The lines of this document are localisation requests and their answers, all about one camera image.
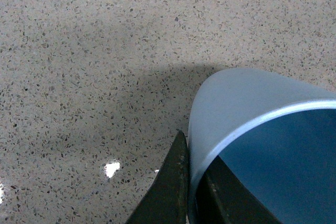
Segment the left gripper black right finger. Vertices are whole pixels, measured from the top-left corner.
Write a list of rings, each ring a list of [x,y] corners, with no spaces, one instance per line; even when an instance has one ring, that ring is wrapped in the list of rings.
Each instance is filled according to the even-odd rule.
[[[220,157],[212,161],[199,183],[196,208],[199,223],[281,223]]]

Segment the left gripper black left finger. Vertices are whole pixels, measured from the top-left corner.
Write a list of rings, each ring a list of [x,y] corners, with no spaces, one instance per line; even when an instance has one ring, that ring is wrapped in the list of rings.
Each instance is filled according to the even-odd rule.
[[[188,183],[187,141],[178,130],[152,186],[127,223],[186,223]]]

